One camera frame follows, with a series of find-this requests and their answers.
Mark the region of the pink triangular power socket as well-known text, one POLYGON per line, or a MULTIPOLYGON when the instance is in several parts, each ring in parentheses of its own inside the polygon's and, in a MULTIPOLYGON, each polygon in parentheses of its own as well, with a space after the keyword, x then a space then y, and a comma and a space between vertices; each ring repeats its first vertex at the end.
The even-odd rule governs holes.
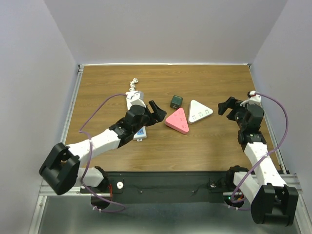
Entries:
POLYGON ((174 113, 165 119, 166 126, 182 133, 188 134, 189 126, 183 108, 177 109, 174 113))

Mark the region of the white colourful power strip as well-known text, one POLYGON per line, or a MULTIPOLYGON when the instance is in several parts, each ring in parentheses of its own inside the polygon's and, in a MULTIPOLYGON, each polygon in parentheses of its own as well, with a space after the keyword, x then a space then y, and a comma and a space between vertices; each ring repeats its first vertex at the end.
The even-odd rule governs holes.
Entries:
POLYGON ((147 137, 146 128, 144 126, 134 135, 133 140, 136 140, 136 141, 140 142, 143 139, 145 139, 146 137, 147 137))

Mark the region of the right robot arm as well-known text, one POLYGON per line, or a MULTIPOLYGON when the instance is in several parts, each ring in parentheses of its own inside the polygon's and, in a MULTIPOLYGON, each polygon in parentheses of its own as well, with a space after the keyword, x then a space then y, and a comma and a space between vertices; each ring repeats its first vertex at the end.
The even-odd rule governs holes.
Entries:
POLYGON ((231 110, 227 118, 238 124, 238 143, 252 165, 249 170, 234 166, 227 171, 224 184, 227 189, 233 190, 227 203, 240 210, 243 201, 248 200, 256 224, 290 226, 294 221, 299 194, 278 173, 270 157, 277 149, 268 150, 260 131, 264 118, 262 95, 252 91, 248 97, 245 101, 229 97, 218 104, 219 115, 231 110))

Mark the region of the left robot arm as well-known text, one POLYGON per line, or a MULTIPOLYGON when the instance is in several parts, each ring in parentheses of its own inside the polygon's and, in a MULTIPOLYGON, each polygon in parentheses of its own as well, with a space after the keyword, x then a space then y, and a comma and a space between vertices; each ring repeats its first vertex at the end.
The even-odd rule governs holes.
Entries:
POLYGON ((152 100, 149 105, 132 105, 125 117, 97 136, 70 145, 56 144, 40 167, 40 176, 57 195, 80 186, 104 192, 109 181, 99 168, 90 168, 91 159, 129 143, 143 127, 162 122, 167 113, 152 100))

